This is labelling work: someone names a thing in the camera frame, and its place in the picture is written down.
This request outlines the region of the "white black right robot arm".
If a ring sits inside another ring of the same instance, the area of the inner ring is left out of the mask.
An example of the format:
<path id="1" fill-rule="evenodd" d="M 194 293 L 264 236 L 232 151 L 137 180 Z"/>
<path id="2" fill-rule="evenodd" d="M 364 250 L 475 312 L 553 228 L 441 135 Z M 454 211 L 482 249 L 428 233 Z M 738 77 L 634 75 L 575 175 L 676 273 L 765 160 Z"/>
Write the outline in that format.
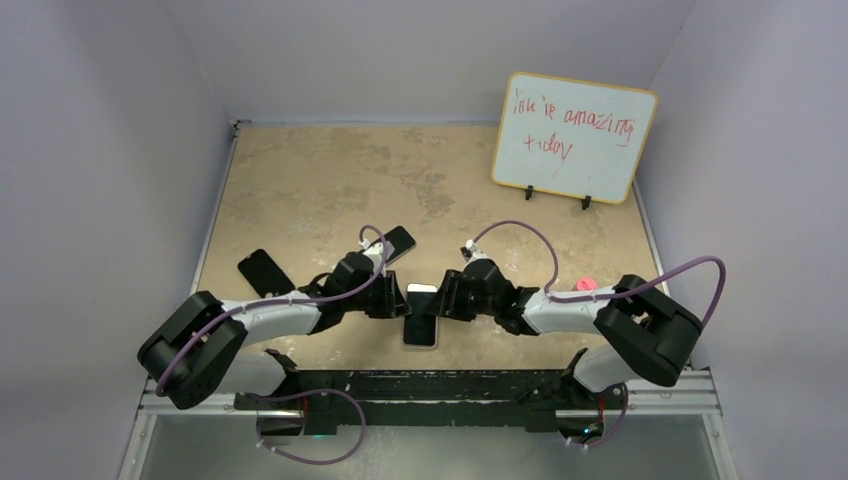
<path id="1" fill-rule="evenodd" d="M 564 399 L 576 407 L 631 379 L 674 386 L 703 331 L 696 315 L 637 275 L 595 291 L 549 294 L 514 285 L 490 259 L 446 271 L 426 310 L 458 321 L 489 316 L 513 335 L 603 337 L 605 344 L 579 355 L 561 381 Z"/>

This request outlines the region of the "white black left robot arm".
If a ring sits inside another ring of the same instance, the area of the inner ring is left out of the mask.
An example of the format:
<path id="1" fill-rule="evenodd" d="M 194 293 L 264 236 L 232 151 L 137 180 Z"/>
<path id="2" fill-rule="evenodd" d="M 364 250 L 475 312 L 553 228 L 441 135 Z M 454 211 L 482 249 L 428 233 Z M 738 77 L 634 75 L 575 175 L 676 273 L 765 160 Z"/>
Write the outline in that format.
<path id="1" fill-rule="evenodd" d="M 137 361 L 156 393 L 181 410 L 193 408 L 222 384 L 239 351 L 284 336 L 314 335 L 349 312 L 393 319 L 409 313 L 393 270 L 380 257 L 350 252 L 330 273 L 280 295 L 224 301 L 203 290 L 189 296 L 139 347 Z"/>

